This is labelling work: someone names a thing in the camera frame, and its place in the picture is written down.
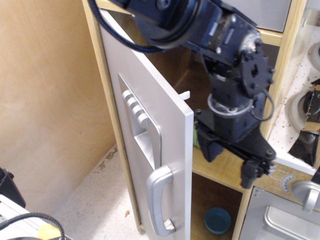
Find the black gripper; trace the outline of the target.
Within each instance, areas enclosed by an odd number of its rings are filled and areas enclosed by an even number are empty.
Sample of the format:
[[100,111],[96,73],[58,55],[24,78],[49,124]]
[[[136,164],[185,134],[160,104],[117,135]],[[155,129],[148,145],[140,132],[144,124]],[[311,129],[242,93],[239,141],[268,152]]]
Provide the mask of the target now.
[[275,171],[275,150],[260,132],[260,123],[250,113],[239,118],[223,118],[211,110],[194,112],[197,134],[204,158],[212,162],[224,149],[242,160],[241,186],[250,189],[257,178]]

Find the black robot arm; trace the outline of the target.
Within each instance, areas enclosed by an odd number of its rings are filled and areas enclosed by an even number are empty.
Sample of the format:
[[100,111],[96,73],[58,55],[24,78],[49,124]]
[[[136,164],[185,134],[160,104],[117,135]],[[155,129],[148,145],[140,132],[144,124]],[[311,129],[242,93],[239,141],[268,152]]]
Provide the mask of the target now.
[[260,125],[274,69],[262,49],[256,24],[220,0],[117,0],[133,14],[147,46],[122,37],[107,23],[97,3],[88,5],[98,23],[120,43],[144,54],[185,46],[199,53],[210,80],[208,109],[195,111],[197,139],[211,162],[223,149],[243,160],[241,186],[274,170],[276,152],[264,139]]

